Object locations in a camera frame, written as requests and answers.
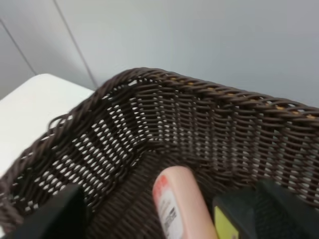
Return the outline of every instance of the black plastic item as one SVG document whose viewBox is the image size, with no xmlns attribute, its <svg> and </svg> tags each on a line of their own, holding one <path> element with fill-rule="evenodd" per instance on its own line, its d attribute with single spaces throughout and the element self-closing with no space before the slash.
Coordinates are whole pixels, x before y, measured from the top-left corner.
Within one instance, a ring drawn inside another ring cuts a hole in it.
<svg viewBox="0 0 319 239">
<path fill-rule="evenodd" d="M 319 239 L 319 214 L 270 180 L 215 197 L 240 239 Z"/>
<path fill-rule="evenodd" d="M 68 185 L 2 239 L 84 239 L 85 210 L 82 188 Z"/>
</svg>

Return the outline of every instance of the pink bottle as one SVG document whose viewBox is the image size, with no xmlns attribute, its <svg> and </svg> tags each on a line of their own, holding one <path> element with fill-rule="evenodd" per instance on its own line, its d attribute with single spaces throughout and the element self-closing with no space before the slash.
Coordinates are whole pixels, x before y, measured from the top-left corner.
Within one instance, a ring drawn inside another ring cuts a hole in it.
<svg viewBox="0 0 319 239">
<path fill-rule="evenodd" d="M 217 239 L 203 196 L 192 172 L 165 169 L 153 186 L 153 198 L 167 239 Z"/>
</svg>

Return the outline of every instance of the yellow label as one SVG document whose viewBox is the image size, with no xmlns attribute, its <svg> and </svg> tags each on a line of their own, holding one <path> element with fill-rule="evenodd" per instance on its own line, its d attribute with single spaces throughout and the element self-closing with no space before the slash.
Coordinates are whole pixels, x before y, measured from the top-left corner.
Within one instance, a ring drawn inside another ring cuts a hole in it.
<svg viewBox="0 0 319 239">
<path fill-rule="evenodd" d="M 219 239 L 239 239 L 239 233 L 219 207 L 215 207 L 215 228 Z"/>
</svg>

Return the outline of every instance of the brown wicker basket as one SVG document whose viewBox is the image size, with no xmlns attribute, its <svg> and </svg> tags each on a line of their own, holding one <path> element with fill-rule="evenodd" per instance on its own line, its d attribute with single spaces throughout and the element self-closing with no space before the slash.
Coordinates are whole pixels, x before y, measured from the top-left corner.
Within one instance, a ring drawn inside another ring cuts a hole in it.
<svg viewBox="0 0 319 239">
<path fill-rule="evenodd" d="M 1 179 L 12 231 L 69 183 L 85 189 L 87 237 L 161 238 L 152 185 L 186 165 L 214 195 L 272 178 L 319 208 L 319 109 L 159 69 L 107 81 L 26 149 Z"/>
</svg>

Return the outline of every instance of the basket rim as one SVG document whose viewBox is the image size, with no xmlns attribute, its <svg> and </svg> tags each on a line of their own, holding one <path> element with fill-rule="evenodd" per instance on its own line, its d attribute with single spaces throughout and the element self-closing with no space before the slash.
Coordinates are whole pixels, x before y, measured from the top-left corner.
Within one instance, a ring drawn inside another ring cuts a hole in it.
<svg viewBox="0 0 319 239">
<path fill-rule="evenodd" d="M 106 81 L 89 98 L 82 101 L 69 113 L 54 118 L 49 123 L 48 131 L 40 136 L 30 147 L 25 149 L 0 179 L 0 199 L 3 203 L 2 207 L 0 207 L 0 214 L 2 214 L 0 215 L 0 224 L 3 225 L 6 233 L 14 229 L 12 223 L 18 225 L 23 222 L 23 217 L 9 200 L 11 186 L 16 177 L 40 159 L 46 149 L 53 147 L 79 121 L 85 120 L 85 113 L 93 109 L 98 101 L 105 97 L 107 93 L 122 84 L 134 84 L 134 80 L 141 79 L 152 80 L 155 83 L 161 82 L 165 86 L 190 91 L 197 96 L 218 99 L 235 106 L 245 106 L 249 109 L 258 110 L 261 114 L 271 113 L 281 119 L 302 122 L 308 124 L 310 127 L 319 128 L 319 109 L 302 103 L 226 87 L 214 82 L 186 77 L 162 69 L 134 68 L 126 70 Z"/>
</svg>

